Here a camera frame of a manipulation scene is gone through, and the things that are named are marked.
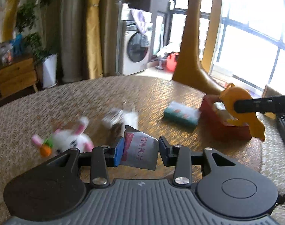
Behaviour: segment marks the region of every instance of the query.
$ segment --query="yellow curtain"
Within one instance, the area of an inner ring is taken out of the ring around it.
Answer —
[[[99,23],[100,0],[88,0],[86,16],[86,51],[88,75],[90,79],[103,76],[100,23]]]
[[[6,0],[5,17],[2,30],[2,41],[11,40],[16,23],[17,6],[19,0]]]

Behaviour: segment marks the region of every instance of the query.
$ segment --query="yellow duck toy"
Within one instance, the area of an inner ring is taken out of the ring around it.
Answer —
[[[227,119],[227,122],[234,126],[242,126],[244,123],[249,125],[249,130],[251,136],[259,138],[264,141],[265,138],[265,126],[257,118],[256,113],[237,113],[234,110],[234,103],[239,100],[249,100],[252,99],[250,93],[234,84],[229,84],[227,88],[221,92],[220,99],[223,101],[226,110],[232,115],[235,120]]]

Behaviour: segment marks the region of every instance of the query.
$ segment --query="round button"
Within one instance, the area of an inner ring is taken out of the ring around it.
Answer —
[[[233,198],[245,199],[253,196],[257,187],[254,183],[246,179],[229,179],[222,184],[225,194]]]
[[[92,180],[92,183],[95,184],[95,185],[105,185],[105,184],[107,184],[107,182],[108,182],[107,179],[100,178],[100,177],[95,178],[95,179]]]
[[[183,184],[188,184],[189,183],[189,179],[188,178],[186,178],[186,177],[177,177],[177,178],[175,178],[175,183],[176,184],[181,184],[181,185],[183,185]]]

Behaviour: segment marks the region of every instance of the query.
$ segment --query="pink rabbit ear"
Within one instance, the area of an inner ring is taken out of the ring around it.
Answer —
[[[84,143],[84,151],[85,152],[91,152],[93,148],[94,148],[94,145],[92,142],[85,142]]]
[[[56,131],[54,132],[54,134],[57,134],[61,131],[61,129],[56,129]]]
[[[32,136],[31,141],[32,141],[32,143],[33,143],[36,147],[38,147],[38,148],[40,148],[40,147],[42,146],[42,144],[43,144],[43,139],[40,138],[37,134],[34,134],[34,135]]]
[[[78,126],[77,126],[76,130],[74,131],[74,134],[76,134],[76,135],[83,134],[83,132],[85,131],[85,129],[88,126],[88,123],[89,123],[89,120],[87,117],[80,118],[80,120],[78,121]]]

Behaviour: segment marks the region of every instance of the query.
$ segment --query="washing machine door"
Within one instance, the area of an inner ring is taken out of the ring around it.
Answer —
[[[146,35],[136,32],[131,36],[127,45],[127,54],[134,63],[140,62],[147,56],[150,41]]]

